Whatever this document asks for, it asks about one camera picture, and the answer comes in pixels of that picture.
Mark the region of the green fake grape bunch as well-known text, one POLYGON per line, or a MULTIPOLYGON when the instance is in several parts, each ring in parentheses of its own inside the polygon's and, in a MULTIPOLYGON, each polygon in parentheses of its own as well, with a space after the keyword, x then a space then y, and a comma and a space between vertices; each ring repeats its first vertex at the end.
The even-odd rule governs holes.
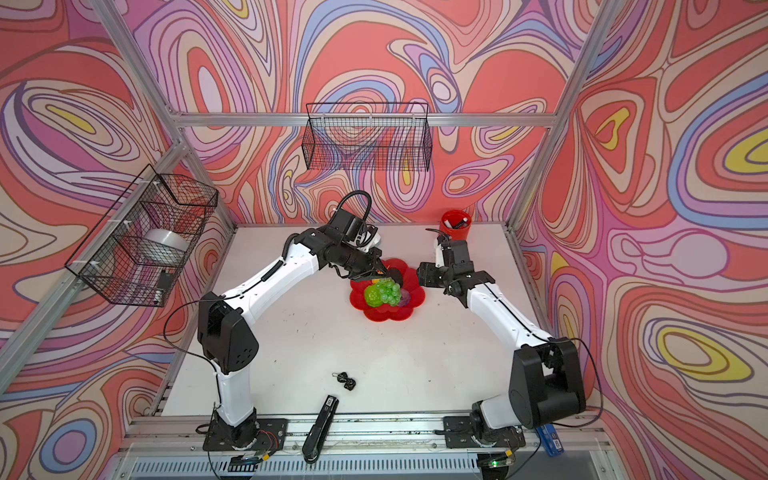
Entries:
POLYGON ((378 301, 381 305, 399 305, 402 293, 400 285, 395 280, 391 278, 382 279, 377 281, 373 287, 375 288, 375 293, 378 295, 378 301))

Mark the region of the purple fake fig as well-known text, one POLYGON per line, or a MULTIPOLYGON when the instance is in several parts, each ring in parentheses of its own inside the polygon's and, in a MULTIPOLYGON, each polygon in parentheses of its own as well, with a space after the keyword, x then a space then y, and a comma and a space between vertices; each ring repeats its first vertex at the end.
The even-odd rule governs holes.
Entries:
POLYGON ((399 306, 405 306, 408 305, 411 301, 411 294, 406 289, 400 290, 400 301, 398 303, 399 306))

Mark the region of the green fake custard apple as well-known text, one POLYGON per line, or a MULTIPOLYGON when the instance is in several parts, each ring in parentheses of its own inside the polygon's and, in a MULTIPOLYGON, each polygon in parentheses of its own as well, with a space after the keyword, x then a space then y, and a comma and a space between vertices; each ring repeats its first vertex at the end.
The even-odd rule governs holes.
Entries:
POLYGON ((382 290, 377 284, 371 284, 366 287, 363 293, 365 303, 370 308, 379 308, 384 304, 382 290))

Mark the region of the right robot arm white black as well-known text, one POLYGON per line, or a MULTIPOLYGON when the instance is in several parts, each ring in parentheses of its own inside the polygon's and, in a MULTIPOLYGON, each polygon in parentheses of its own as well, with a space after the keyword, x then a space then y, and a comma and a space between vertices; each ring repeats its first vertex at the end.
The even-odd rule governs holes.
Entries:
POLYGON ((574 341, 557 338, 529 320, 489 273, 474 267, 466 241, 439 231, 435 260, 422 262, 417 275, 422 287, 440 289, 483 320, 512 352, 507 390, 472 406, 468 434, 473 441, 490 446, 505 429, 535 429, 586 410, 574 341))

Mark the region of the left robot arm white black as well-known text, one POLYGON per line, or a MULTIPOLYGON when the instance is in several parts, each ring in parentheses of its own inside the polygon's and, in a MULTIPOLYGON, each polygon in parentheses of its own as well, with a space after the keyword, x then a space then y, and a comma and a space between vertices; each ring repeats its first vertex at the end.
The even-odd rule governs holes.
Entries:
POLYGON ((372 197, 354 190, 340 200, 331 219, 287 237, 281 254, 248 280, 199 301, 197 339, 214 366, 219 404, 213 409, 205 449, 253 448, 260 426, 251 398, 250 364, 259 343, 259 317, 302 280, 325 267, 352 282, 387 278, 378 228, 368 223, 372 197))

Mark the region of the red flower-shaped fruit bowl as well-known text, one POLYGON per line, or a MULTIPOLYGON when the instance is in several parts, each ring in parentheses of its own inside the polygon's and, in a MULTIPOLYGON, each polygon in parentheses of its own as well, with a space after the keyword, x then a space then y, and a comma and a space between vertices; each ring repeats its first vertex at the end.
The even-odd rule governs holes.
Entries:
POLYGON ((398 258, 391 258, 385 260, 384 265, 387 268, 396 268, 402 273, 403 285, 400 287, 401 289, 406 289, 410 292, 410 303, 405 306, 390 306, 384 304, 379 308, 368 307, 363 297, 364 290, 367 286, 375 284, 382 279, 350 282, 351 293, 349 294, 349 302, 354 308, 362 311, 365 317, 372 322, 385 322, 388 320, 405 321, 424 303, 426 299, 425 291, 423 287, 419 285, 416 270, 410 267, 405 261, 398 258))

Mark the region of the red cylindrical pen cup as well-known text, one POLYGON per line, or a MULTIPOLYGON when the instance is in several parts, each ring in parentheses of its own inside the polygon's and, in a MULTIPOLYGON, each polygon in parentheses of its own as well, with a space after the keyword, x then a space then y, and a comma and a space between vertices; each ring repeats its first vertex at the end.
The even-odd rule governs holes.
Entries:
POLYGON ((453 240, 466 240, 472 225, 471 215, 463 210, 445 211, 439 222, 439 230, 453 240))

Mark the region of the black marker in cup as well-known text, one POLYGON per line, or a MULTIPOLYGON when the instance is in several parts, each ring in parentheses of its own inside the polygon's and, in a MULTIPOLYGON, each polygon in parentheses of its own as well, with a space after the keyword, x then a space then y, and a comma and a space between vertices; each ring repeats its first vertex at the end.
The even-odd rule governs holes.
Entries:
POLYGON ((462 221, 459 221, 459 222, 457 222, 455 224, 452 224, 452 223, 448 222, 447 225, 448 225, 449 228, 452 228, 452 229, 463 229, 463 228, 468 227, 469 223, 466 220, 462 220, 462 221))

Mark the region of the small black key fob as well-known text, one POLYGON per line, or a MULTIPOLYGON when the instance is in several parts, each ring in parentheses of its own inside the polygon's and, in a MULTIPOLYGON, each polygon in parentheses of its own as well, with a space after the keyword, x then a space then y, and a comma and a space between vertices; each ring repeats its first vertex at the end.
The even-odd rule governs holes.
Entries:
POLYGON ((346 390, 352 391, 355 389, 356 380, 350 377, 346 372, 333 373, 332 376, 337 382, 341 383, 346 390))

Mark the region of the black stapler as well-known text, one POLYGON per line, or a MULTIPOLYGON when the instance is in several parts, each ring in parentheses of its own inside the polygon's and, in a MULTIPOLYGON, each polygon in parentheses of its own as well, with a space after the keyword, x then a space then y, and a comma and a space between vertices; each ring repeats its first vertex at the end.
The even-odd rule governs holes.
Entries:
POLYGON ((302 457, 307 464, 312 465, 319 460, 322 447, 329 433, 338 405, 339 399, 333 395, 328 395, 324 401, 323 406, 302 445, 302 457))

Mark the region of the white tape roll in basket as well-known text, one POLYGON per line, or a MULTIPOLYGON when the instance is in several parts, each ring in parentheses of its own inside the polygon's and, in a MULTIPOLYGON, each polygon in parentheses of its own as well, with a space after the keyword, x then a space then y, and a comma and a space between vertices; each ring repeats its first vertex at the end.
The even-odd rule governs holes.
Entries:
POLYGON ((176 266, 189 248, 181 235, 166 229, 149 230, 139 245, 142 258, 151 265, 176 266))

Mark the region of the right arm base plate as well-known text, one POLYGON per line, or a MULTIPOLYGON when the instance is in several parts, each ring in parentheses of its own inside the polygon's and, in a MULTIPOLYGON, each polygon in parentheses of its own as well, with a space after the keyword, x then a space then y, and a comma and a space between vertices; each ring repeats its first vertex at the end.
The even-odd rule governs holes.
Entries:
POLYGON ((504 448, 516 451, 527 445, 519 428, 492 429, 476 412, 445 416, 442 422, 442 427, 435 434, 444 438, 449 449, 504 448))

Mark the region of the blue box at rail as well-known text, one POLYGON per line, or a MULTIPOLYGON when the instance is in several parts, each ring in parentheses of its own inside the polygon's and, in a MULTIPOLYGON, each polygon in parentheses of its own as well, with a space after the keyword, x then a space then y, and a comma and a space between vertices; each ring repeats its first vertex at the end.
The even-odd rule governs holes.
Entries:
POLYGON ((558 457, 564 453, 564 447, 559 435, 552 424, 542 425, 536 428, 541 445, 549 457, 558 457))

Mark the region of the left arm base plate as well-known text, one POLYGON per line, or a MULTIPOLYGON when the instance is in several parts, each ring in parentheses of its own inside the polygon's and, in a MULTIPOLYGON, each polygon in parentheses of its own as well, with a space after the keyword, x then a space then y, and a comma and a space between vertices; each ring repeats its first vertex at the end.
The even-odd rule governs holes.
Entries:
POLYGON ((208 425, 203 450, 272 454, 283 449, 287 427, 286 418, 246 419, 239 426, 230 426, 215 415, 208 425))

